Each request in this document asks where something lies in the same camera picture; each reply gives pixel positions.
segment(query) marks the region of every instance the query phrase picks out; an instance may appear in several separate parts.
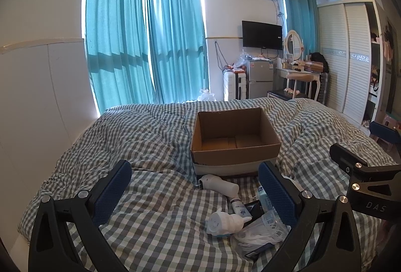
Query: teal curtain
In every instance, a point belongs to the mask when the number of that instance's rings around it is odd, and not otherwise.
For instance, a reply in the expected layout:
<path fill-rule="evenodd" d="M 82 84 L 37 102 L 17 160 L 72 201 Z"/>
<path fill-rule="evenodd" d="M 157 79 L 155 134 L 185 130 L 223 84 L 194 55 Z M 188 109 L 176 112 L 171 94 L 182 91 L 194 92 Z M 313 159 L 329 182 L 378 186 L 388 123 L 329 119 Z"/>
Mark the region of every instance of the teal curtain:
<path fill-rule="evenodd" d="M 201 0 L 147 0 L 154 85 L 160 103 L 196 100 L 208 88 Z"/>
<path fill-rule="evenodd" d="M 153 103 L 142 0 L 86 0 L 88 69 L 99 110 Z"/>
<path fill-rule="evenodd" d="M 319 12 L 316 0 L 285 0 L 287 30 L 295 30 L 304 41 L 304 57 L 320 52 Z"/>

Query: plaid blanket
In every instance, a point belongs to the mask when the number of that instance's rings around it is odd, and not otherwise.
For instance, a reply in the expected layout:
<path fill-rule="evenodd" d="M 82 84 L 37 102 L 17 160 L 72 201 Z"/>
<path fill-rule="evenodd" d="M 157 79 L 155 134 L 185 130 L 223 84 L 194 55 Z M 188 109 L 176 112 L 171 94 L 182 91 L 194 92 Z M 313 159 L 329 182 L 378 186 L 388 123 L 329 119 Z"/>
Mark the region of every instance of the plaid blanket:
<path fill-rule="evenodd" d="M 282 141 L 277 163 L 283 173 L 318 198 L 346 194 L 348 176 L 331 161 L 329 147 L 338 142 L 370 165 L 394 164 L 370 138 L 333 110 L 308 99 L 273 98 L 231 102 L 126 105 L 106 111 L 63 154 L 55 171 L 27 207 L 19 232 L 31 238 L 40 199 L 73 197 L 107 175 L 119 159 L 132 164 L 132 179 L 108 224 L 100 227 L 107 242 L 130 271 L 260 271 L 273 248 L 256 262 L 241 257 L 229 238 L 207 235 L 207 217 L 218 208 L 233 213 L 225 196 L 196 190 L 190 142 L 198 111 L 261 107 Z M 254 200 L 256 177 L 238 183 L 243 202 Z M 373 256 L 380 220 L 354 213 L 362 263 Z M 298 262 L 302 268 L 318 238 L 317 225 Z M 86 268 L 94 267 L 73 224 L 72 238 Z"/>

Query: mirror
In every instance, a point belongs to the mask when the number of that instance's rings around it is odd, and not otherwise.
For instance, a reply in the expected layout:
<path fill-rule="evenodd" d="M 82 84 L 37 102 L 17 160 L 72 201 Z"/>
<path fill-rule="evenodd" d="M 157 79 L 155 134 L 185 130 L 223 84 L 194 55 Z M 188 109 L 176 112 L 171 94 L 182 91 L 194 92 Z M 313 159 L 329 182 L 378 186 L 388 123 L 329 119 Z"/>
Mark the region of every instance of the mirror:
<path fill-rule="evenodd" d="M 288 32 L 284 41 L 284 48 L 287 55 L 290 55 L 293 60 L 298 60 L 303 51 L 303 44 L 298 33 L 294 30 Z"/>

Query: sliding wardrobe door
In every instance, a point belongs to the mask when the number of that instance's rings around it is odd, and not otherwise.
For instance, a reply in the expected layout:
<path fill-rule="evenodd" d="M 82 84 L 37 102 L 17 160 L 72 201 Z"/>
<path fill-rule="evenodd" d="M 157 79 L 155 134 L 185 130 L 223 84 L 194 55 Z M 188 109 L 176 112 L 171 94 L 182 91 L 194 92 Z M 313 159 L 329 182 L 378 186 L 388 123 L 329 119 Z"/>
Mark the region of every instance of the sliding wardrobe door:
<path fill-rule="evenodd" d="M 345 4 L 350 42 L 348 87 L 343 113 L 362 123 L 370 83 L 370 27 L 365 3 Z"/>
<path fill-rule="evenodd" d="M 328 63 L 327 106 L 342 112 L 348 76 L 348 31 L 343 4 L 319 8 L 321 53 Z"/>

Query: refrigerator door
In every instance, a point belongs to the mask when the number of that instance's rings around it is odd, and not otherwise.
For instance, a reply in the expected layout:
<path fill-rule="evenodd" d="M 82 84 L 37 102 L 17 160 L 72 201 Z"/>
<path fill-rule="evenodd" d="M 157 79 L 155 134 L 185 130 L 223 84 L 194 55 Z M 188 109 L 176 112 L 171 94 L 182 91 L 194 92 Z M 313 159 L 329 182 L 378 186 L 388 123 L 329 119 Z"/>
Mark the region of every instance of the refrigerator door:
<path fill-rule="evenodd" d="M 264 60 L 248 62 L 248 77 L 250 82 L 272 82 L 273 63 Z"/>
<path fill-rule="evenodd" d="M 273 82 L 249 82 L 249 98 L 265 98 L 267 92 L 273 90 Z"/>

